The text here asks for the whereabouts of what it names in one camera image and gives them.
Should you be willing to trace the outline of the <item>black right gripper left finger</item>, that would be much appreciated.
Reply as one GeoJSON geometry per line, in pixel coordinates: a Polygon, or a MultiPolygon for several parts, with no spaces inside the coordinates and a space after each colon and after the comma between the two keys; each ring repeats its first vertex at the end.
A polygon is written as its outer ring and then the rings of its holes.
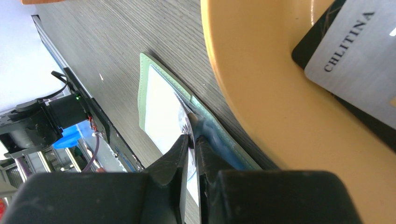
{"type": "Polygon", "coordinates": [[[28,178],[4,224],[182,224],[189,136],[139,173],[40,173],[28,178]]]}

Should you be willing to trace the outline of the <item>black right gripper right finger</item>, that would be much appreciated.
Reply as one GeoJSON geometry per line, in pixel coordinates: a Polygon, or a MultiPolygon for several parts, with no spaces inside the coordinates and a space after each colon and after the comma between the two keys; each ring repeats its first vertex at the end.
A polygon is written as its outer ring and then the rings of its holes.
{"type": "Polygon", "coordinates": [[[236,170],[196,140],[203,224],[360,224],[343,182],[315,170],[236,170]]]}

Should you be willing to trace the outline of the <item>green card holder wallet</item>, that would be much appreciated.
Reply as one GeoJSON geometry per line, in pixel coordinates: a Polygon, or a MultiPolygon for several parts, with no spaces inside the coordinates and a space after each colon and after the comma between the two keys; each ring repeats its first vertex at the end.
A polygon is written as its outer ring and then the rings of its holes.
{"type": "Polygon", "coordinates": [[[234,140],[208,108],[179,78],[152,56],[146,53],[140,53],[139,57],[138,113],[139,126],[142,130],[144,129],[145,122],[148,69],[150,65],[153,65],[160,70],[161,75],[176,91],[182,104],[188,110],[187,116],[191,123],[194,141],[201,135],[205,136],[215,152],[236,169],[260,169],[257,162],[234,140]]]}

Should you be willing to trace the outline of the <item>white printed card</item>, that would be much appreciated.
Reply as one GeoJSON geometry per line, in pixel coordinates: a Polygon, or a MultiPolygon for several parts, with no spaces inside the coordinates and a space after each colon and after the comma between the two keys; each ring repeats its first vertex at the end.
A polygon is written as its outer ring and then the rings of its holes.
{"type": "Polygon", "coordinates": [[[180,135],[189,135],[187,189],[199,205],[194,140],[188,110],[160,70],[153,65],[148,67],[145,107],[143,130],[162,154],[170,150],[180,135]]]}

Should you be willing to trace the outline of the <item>silver Chlitina card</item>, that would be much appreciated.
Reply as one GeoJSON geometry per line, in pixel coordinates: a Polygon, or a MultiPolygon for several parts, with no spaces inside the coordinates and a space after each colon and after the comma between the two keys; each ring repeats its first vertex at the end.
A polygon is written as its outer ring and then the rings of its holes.
{"type": "Polygon", "coordinates": [[[396,3],[336,0],[317,22],[308,79],[380,122],[396,126],[396,3]]]}

